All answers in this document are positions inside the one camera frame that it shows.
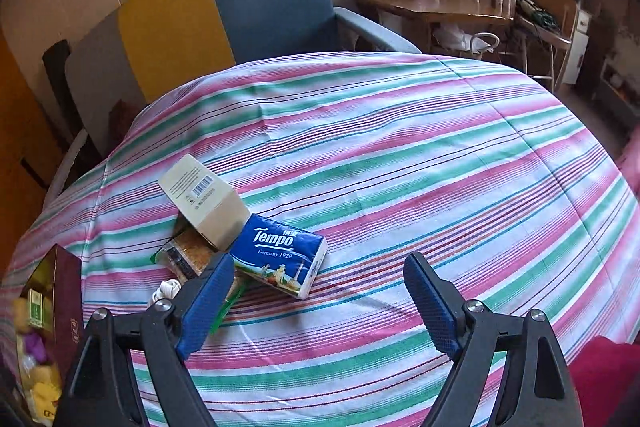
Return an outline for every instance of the open box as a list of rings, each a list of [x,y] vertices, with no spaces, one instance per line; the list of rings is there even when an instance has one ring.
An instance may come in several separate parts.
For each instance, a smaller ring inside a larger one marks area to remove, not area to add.
[[[84,329],[78,257],[60,245],[47,252],[14,301],[14,326],[29,413],[34,421],[50,426]]]

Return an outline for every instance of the barcode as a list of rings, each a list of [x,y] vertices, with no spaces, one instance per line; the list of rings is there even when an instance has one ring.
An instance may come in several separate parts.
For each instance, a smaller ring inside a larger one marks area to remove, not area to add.
[[[204,179],[200,183],[198,183],[191,192],[193,192],[194,196],[198,197],[202,194],[205,188],[209,187],[212,181],[213,179],[211,178],[211,176],[204,176]]]

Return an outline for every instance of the beige cardboard box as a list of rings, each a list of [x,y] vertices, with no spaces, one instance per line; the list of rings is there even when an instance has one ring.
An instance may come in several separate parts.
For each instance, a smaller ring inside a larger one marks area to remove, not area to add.
[[[171,167],[158,184],[218,250],[228,250],[251,216],[236,190],[190,154]]]

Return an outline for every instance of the blue gripper pad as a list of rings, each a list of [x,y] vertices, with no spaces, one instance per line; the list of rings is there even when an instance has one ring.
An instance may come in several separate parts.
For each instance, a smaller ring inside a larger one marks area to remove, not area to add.
[[[181,359],[200,350],[209,328],[225,302],[234,281],[234,258],[224,255],[214,272],[204,283],[189,309],[182,315],[182,331],[175,350]]]
[[[404,260],[404,285],[414,300],[436,349],[456,360],[462,352],[455,317],[413,255]]]

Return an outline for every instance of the white cable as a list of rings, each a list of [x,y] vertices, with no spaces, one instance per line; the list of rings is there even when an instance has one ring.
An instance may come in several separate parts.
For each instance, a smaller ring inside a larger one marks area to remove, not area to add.
[[[149,306],[160,299],[173,299],[182,288],[180,281],[177,279],[169,279],[168,281],[162,281],[160,287],[154,291],[149,301]]]

